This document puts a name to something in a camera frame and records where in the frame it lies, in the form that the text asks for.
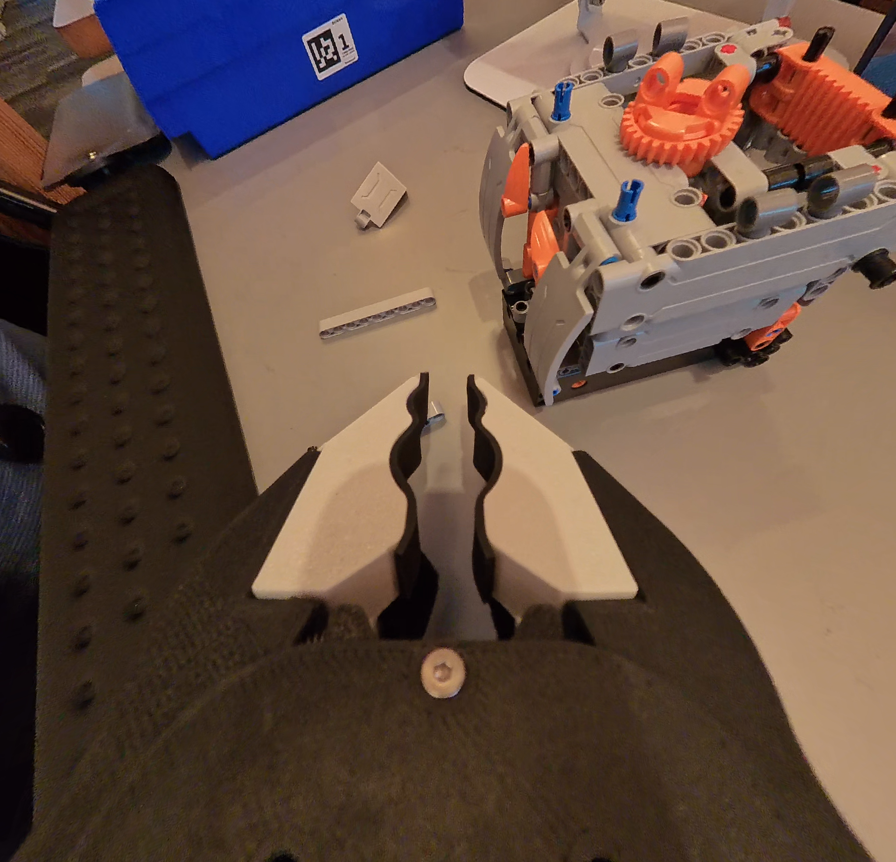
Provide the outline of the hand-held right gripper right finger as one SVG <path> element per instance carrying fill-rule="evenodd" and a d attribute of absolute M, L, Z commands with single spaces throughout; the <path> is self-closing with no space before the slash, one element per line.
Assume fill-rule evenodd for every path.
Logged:
<path fill-rule="evenodd" d="M 474 506 L 472 570 L 498 624 L 535 606 L 633 599 L 629 566 L 574 449 L 486 380 L 470 375 Z"/>

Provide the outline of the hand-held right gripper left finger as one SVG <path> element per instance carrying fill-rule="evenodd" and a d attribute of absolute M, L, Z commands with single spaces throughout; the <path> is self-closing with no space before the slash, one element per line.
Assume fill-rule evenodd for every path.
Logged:
<path fill-rule="evenodd" d="M 320 599 L 369 617 L 429 617 L 438 574 L 420 546 L 410 477 L 422 460 L 429 373 L 322 445 L 252 584 L 256 599 Z"/>

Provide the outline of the light grey holed beam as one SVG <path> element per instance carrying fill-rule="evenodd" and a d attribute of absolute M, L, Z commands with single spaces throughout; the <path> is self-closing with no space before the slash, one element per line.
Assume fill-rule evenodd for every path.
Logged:
<path fill-rule="evenodd" d="M 423 287 L 324 318 L 319 321 L 319 338 L 322 341 L 329 341 L 356 330 L 381 325 L 389 320 L 415 315 L 435 306 L 434 292 L 430 287 Z"/>

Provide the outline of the grey orange toy block model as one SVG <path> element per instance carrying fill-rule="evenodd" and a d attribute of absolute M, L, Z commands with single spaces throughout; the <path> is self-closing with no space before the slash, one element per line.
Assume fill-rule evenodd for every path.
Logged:
<path fill-rule="evenodd" d="M 757 366 L 846 273 L 894 283 L 894 92 L 774 17 L 517 92 L 480 228 L 536 406 L 711 359 Z"/>

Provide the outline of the blue parts bin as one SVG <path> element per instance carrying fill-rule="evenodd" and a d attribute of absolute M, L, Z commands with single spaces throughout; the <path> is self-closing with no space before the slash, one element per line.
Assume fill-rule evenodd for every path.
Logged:
<path fill-rule="evenodd" d="M 212 158 L 463 25 L 463 0 L 93 0 L 169 138 Z"/>

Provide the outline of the dark perforated pad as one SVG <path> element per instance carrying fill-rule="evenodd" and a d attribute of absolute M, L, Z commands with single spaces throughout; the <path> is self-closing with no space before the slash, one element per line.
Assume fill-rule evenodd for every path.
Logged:
<path fill-rule="evenodd" d="M 63 208 L 49 276 L 36 764 L 56 778 L 256 488 L 173 176 L 138 166 Z"/>

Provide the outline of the small grey block panel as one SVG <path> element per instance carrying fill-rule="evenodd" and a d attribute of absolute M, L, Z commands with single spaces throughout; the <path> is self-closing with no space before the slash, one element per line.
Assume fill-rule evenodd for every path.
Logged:
<path fill-rule="evenodd" d="M 356 227 L 381 229 L 406 196 L 405 184 L 381 162 L 375 162 L 351 198 Z"/>

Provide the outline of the wooden partition panel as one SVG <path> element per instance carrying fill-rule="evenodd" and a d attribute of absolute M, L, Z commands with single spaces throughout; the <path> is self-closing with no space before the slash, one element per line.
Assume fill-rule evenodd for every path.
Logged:
<path fill-rule="evenodd" d="M 4 100 L 1 101 L 2 187 L 28 203 L 59 208 L 84 196 L 85 190 L 69 184 L 46 189 L 43 171 L 48 142 Z"/>

